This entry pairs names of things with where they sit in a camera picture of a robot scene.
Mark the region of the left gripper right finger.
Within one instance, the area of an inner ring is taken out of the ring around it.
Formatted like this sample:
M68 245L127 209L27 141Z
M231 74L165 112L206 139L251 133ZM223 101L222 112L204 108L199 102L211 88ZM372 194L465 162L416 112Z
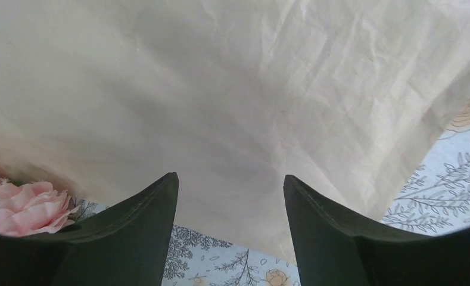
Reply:
M470 228L436 237L393 228L293 175L283 190L302 285L470 285Z

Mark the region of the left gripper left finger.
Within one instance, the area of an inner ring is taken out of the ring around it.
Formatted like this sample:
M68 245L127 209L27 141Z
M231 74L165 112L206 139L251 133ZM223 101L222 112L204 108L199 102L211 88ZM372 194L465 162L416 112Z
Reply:
M160 285L178 191L168 173L54 234L0 235L0 285Z

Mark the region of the pink fake rose spray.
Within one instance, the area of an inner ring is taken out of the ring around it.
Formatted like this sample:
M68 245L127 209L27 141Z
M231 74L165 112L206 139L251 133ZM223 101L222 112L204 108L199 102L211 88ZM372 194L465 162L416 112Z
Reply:
M58 191L47 181L19 185L0 177L0 234L25 237L53 234L73 223L77 207L70 207L71 195Z

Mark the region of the peach wrapping paper sheet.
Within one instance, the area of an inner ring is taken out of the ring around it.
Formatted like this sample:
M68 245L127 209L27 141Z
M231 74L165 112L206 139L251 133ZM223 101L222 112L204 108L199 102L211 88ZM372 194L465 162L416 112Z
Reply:
M470 98L470 1L0 1L0 172L293 262L295 175L375 220Z

